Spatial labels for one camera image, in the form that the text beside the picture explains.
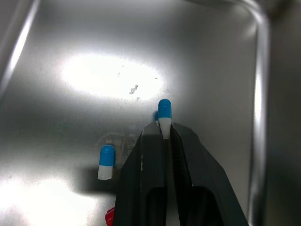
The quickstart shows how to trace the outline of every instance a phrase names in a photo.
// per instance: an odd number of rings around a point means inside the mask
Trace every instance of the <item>stainless steel tray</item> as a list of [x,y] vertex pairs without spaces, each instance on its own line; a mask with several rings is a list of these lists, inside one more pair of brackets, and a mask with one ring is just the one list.
[[1,77],[1,225],[106,225],[116,181],[97,180],[99,148],[114,143],[121,168],[162,98],[256,224],[268,24],[250,0],[203,3],[32,2]]

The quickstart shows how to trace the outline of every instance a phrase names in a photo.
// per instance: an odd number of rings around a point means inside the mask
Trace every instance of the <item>metal surface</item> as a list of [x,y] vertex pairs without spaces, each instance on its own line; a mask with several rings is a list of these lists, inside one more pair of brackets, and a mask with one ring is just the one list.
[[271,11],[267,226],[301,225],[301,2]]
[[97,180],[98,148],[130,151],[161,98],[224,167],[247,214],[251,144],[254,158],[264,150],[257,10],[42,1],[0,106],[0,224],[105,225],[115,184]]

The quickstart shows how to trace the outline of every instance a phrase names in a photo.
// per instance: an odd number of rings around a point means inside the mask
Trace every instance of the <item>small particle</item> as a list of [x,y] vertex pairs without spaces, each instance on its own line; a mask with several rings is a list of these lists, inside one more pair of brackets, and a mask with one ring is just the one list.
[[134,88],[131,88],[131,92],[129,92],[129,94],[135,93],[135,91],[137,90],[137,88],[138,88],[138,85],[135,85]]

